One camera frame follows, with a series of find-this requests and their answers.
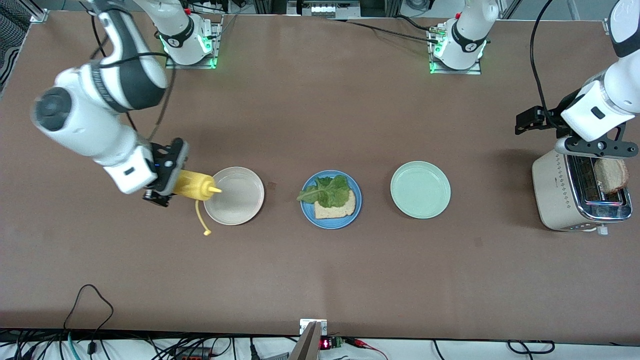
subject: brown table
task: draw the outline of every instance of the brown table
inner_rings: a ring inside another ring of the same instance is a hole
[[[136,20],[152,39],[151,22]],[[400,20],[369,22],[419,35]],[[244,166],[264,181],[251,222],[207,218],[205,237],[192,200],[164,209],[121,194],[32,125],[35,97],[95,48],[86,14],[52,13],[31,28],[0,102],[0,326],[61,327],[92,282],[115,306],[112,329],[295,334],[316,317],[353,336],[640,341],[639,218],[608,238],[548,231],[538,218],[530,168],[554,132],[513,134],[515,115],[539,103],[531,27],[496,23],[483,75],[443,76],[413,40],[308,17],[238,18],[218,69],[177,74],[154,139],[189,141],[190,170]],[[546,22],[537,45],[553,106],[616,59],[599,22]],[[147,134],[158,113],[132,115]],[[640,126],[627,138],[640,141]],[[390,197],[391,175],[411,160],[451,182],[434,219],[410,219]],[[637,159],[628,167],[640,172]],[[327,168],[364,195],[338,231],[314,227],[295,201]],[[87,294],[71,326],[106,314]]]

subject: yellow squeeze bottle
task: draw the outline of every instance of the yellow squeeze bottle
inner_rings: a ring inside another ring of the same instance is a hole
[[[181,170],[173,192],[191,199],[205,201],[214,193],[221,193],[222,190],[216,187],[213,177],[207,174]]]

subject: toaster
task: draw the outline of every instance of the toaster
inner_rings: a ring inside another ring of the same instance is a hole
[[[631,217],[627,188],[606,194],[600,190],[595,158],[559,154],[555,150],[534,161],[533,187],[540,219],[551,230],[608,234],[607,224]]]

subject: black joint cap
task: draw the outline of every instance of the black joint cap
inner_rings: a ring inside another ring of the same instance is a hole
[[[68,91],[64,88],[50,88],[36,102],[34,121],[49,131],[58,131],[65,125],[71,105]]]

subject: green plate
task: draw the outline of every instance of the green plate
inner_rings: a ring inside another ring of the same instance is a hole
[[[414,218],[433,218],[449,205],[451,186],[434,164],[412,161],[396,170],[391,197],[403,213]]]

